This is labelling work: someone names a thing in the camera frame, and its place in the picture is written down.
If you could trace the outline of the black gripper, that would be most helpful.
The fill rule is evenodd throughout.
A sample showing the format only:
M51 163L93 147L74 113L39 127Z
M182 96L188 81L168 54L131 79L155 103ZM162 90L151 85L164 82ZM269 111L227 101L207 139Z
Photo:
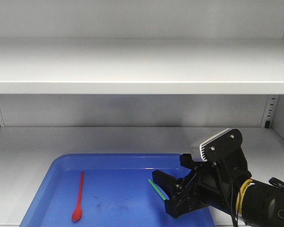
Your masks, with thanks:
M239 189L251 177L241 148L214 163L194 162L191 154L182 154L180 165L191 170L183 178L160 170L152 172L154 183L169 197L165 210L170 216L179 217L207 206L235 216Z

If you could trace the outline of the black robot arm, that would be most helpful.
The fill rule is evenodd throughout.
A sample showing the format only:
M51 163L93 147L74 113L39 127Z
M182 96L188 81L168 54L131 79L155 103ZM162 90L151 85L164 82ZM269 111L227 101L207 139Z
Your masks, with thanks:
M152 180L168 196L165 211L178 218L204 207L214 207L252 227L284 227L284 182L272 177L269 183L251 178L242 149L213 162L194 162L188 154L180 164L190 169L176 179L160 170Z

